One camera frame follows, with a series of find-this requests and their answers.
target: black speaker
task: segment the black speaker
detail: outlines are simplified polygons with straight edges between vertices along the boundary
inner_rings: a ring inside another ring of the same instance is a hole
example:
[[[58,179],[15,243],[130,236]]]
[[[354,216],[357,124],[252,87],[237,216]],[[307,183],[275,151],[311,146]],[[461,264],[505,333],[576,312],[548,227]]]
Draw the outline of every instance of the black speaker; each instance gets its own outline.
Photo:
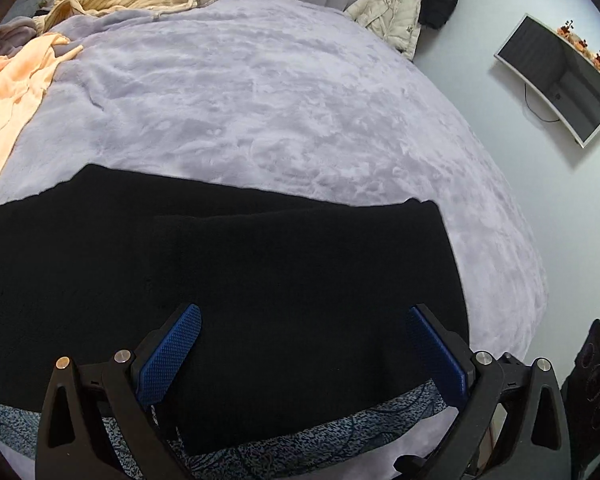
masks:
[[[575,366],[562,385],[571,439],[573,479],[600,455],[600,320],[589,329]]]

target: wall-mounted tv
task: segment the wall-mounted tv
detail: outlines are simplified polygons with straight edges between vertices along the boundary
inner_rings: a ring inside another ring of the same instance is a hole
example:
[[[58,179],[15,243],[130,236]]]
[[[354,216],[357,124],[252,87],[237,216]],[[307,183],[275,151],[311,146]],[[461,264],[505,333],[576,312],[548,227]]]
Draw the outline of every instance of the wall-mounted tv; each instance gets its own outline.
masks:
[[[526,14],[495,57],[538,92],[580,146],[600,131],[600,72],[549,27]]]

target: orange cloth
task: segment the orange cloth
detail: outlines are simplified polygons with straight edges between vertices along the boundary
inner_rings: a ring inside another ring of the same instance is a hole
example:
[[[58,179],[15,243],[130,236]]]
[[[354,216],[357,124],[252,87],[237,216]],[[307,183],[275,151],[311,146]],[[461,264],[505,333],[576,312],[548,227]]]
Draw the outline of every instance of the orange cloth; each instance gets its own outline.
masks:
[[[82,50],[78,46],[56,57],[52,47],[69,42],[62,34],[44,34],[11,59],[0,56],[0,172],[20,131],[40,106],[58,64]]]

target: white puffer jacket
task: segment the white puffer jacket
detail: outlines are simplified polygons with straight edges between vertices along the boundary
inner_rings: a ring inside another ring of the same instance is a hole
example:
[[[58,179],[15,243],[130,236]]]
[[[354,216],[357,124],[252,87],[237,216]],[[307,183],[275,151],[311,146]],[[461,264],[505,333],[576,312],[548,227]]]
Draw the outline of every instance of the white puffer jacket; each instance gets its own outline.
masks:
[[[413,60],[420,35],[420,0],[358,0],[345,13]]]

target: bedsheet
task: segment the bedsheet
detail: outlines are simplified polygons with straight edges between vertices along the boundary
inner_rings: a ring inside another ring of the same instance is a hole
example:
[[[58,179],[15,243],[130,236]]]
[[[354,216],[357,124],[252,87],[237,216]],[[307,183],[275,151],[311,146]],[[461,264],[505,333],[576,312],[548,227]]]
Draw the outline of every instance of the bedsheet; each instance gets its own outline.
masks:
[[[351,205],[434,200],[462,279],[474,350],[523,357],[546,306],[532,233],[458,111],[341,12],[219,0],[55,31],[60,66],[0,176],[0,204],[88,162]]]

